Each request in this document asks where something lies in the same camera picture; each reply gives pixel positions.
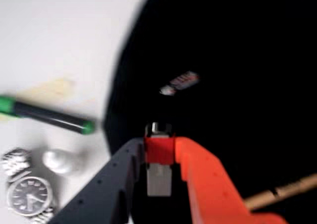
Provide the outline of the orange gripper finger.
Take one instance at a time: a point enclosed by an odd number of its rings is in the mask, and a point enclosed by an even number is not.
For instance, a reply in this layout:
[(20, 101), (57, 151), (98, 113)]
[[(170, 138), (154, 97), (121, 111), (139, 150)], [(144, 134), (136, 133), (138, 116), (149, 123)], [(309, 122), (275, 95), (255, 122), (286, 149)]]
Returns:
[(175, 161), (187, 183), (194, 224), (284, 224), (272, 213), (252, 214), (221, 161), (186, 137), (175, 139)]

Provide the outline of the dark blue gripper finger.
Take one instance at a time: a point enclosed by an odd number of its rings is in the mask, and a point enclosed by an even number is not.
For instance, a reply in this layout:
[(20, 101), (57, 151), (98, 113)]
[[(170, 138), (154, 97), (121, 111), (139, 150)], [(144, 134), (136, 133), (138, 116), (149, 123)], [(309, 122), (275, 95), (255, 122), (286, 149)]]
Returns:
[(143, 138), (125, 143), (51, 220), (52, 224), (126, 224), (145, 162)]

